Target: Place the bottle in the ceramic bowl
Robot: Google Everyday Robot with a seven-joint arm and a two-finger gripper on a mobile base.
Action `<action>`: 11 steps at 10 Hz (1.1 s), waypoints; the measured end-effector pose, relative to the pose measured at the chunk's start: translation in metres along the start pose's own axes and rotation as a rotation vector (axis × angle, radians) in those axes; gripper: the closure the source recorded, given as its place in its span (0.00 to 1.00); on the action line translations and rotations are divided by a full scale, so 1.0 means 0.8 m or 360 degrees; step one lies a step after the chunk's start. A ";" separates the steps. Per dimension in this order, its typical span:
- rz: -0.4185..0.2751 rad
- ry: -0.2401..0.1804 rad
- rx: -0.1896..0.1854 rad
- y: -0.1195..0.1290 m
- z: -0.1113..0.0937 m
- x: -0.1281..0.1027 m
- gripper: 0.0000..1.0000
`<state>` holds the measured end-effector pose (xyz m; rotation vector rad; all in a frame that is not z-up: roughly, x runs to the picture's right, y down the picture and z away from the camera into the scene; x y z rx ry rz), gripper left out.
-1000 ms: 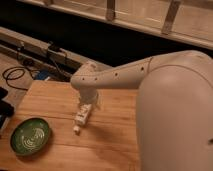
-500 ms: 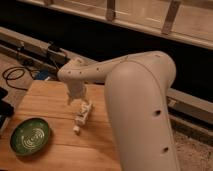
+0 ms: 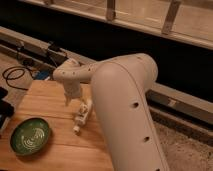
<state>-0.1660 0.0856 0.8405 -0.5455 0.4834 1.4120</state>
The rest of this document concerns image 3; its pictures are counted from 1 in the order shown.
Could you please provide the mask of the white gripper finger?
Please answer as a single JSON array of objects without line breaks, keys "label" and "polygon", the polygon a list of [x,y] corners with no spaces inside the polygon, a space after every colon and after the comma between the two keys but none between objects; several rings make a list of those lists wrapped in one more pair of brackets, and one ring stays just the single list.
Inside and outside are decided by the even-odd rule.
[{"label": "white gripper finger", "polygon": [[69,106],[70,102],[71,102],[71,97],[66,96],[65,97],[65,106]]},{"label": "white gripper finger", "polygon": [[86,99],[85,101],[86,112],[91,112],[93,108],[93,102],[91,99]]}]

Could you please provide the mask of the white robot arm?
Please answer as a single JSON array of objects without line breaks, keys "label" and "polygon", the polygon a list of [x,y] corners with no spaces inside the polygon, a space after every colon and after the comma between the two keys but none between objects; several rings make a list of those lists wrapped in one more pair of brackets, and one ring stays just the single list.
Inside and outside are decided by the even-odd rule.
[{"label": "white robot arm", "polygon": [[87,65],[68,59],[53,72],[67,101],[82,96],[82,82],[91,85],[114,171],[170,171],[145,97],[157,75],[156,62],[144,53]]}]

